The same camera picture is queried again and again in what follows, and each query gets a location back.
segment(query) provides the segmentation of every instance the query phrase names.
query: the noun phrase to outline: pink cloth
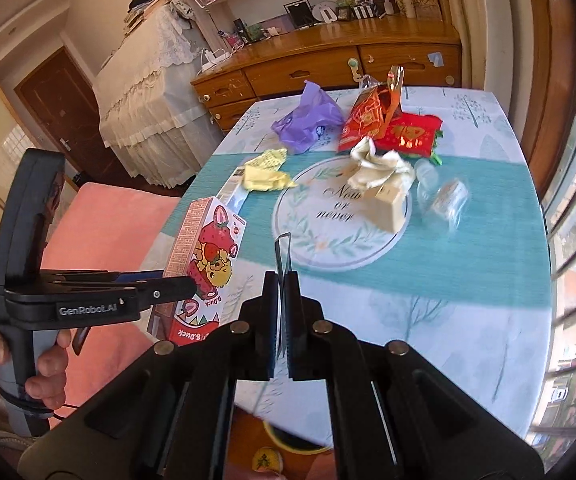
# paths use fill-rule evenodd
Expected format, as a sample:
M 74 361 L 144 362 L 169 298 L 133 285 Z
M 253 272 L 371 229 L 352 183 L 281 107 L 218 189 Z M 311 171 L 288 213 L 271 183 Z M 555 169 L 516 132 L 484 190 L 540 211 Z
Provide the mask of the pink cloth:
M 52 234 L 42 268 L 138 270 L 178 202 L 135 189 L 85 184 Z M 132 323 L 93 327 L 81 355 L 68 348 L 66 402 L 86 402 L 151 345 Z M 62 408 L 58 414 L 71 411 Z

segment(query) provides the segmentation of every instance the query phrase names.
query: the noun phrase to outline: wooden door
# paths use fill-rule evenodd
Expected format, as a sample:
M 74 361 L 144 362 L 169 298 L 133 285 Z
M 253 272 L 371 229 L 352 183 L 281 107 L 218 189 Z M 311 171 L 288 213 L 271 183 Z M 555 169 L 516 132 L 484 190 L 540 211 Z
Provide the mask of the wooden door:
M 97 99 L 64 48 L 37 67 L 15 92 L 78 170 L 102 184 L 134 187 L 99 133 Z

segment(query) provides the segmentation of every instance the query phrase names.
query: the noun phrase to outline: metal screw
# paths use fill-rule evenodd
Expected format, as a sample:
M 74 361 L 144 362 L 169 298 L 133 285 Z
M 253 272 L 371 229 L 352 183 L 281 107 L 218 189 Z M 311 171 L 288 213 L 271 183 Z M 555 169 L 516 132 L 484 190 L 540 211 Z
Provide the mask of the metal screw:
M 391 341 L 388 343 L 388 352 L 394 355 L 406 355 L 410 350 L 410 346 L 405 341 L 401 341 L 399 339 L 395 339 L 395 341 Z
M 159 341 L 155 343 L 155 354 L 168 355 L 175 349 L 175 345 L 171 341 Z
M 312 329 L 317 334 L 329 334 L 332 332 L 332 323 L 325 319 L 319 319 L 312 324 Z
M 230 331 L 233 334 L 245 334 L 250 330 L 250 325 L 245 321 L 233 321 L 230 324 Z

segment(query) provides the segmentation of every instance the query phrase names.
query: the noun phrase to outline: drawer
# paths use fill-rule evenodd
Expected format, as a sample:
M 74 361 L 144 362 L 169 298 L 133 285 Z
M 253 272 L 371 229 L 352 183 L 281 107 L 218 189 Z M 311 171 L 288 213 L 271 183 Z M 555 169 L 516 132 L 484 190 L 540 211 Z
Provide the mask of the drawer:
M 208 108 L 233 103 L 255 96 L 241 70 L 230 72 L 194 85 L 194 91 Z
M 217 121 L 217 124 L 219 124 L 219 127 L 225 132 L 237 124 L 237 121 L 246 113 L 246 110 L 256 102 L 257 99 L 246 99 L 237 103 L 215 106 L 210 109 L 210 113 L 214 120 Z
M 301 92 L 309 80 L 323 88 L 356 87 L 348 59 L 359 59 L 355 47 L 287 56 L 245 68 L 257 96 Z
M 440 52 L 444 66 L 433 66 L 428 54 Z M 442 44 L 374 44 L 359 47 L 364 70 L 385 82 L 392 65 L 406 69 L 406 86 L 455 86 L 462 84 L 460 48 Z

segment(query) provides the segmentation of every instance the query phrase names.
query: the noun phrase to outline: teal tablecloth stripe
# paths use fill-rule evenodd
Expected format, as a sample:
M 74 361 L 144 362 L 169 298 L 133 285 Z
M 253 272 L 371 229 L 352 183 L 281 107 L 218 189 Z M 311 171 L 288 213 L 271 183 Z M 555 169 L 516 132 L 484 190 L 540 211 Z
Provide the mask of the teal tablecloth stripe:
M 282 171 L 296 175 L 331 152 L 290 156 Z M 176 236 L 188 205 L 215 195 L 249 155 L 213 155 L 162 231 Z M 437 239 L 422 224 L 416 198 L 401 240 L 384 256 L 355 270 L 297 270 L 337 283 L 383 292 L 489 306 L 550 308 L 550 269 L 542 213 L 528 168 L 521 164 L 444 156 L 443 171 L 463 177 L 471 199 L 456 234 Z M 240 215 L 248 225 L 239 256 L 274 268 L 271 215 L 279 196 L 252 192 Z

